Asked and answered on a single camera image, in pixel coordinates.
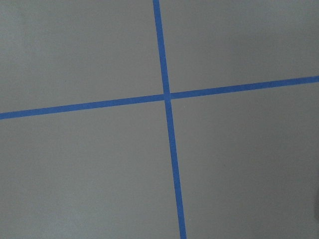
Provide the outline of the blue tape line crosswise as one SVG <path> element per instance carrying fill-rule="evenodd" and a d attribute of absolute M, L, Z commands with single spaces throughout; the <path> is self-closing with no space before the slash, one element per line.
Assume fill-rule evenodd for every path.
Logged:
<path fill-rule="evenodd" d="M 209 89 L 201 89 L 201 90 L 175 92 L 175 93 L 171 93 L 170 98 L 175 100 L 175 99 L 183 99 L 183 98 L 192 98 L 192 97 L 250 91 L 250 90 L 311 84 L 311 83 L 317 83 L 318 81 L 319 81 L 318 76 L 312 76 L 312 77 L 294 78 L 294 79 L 287 79 L 287 80 L 259 82 L 259 83 L 225 86 L 225 87 L 217 87 L 217 88 L 209 88 Z M 48 108 L 29 109 L 29 110 L 21 110 L 21 111 L 14 111 L 14 112 L 5 112 L 0 114 L 0 119 L 5 120 L 5 119 L 23 118 L 23 117 L 30 117 L 30 116 L 57 114 L 57 113 L 65 113 L 65 112 L 73 112 L 73 111 L 81 111 L 81 110 L 91 110 L 91 109 L 98 109 L 98 108 L 123 106 L 123 105 L 159 102 L 159 101 L 164 101 L 163 94 L 133 97 L 133 98 L 123 98 L 123 99 L 115 99 L 115 100 L 107 100 L 107 101 L 99 101 L 99 102 L 90 102 L 90 103 L 81 103 L 81 104 L 73 104 L 73 105 L 55 106 L 55 107 L 48 107 Z"/>

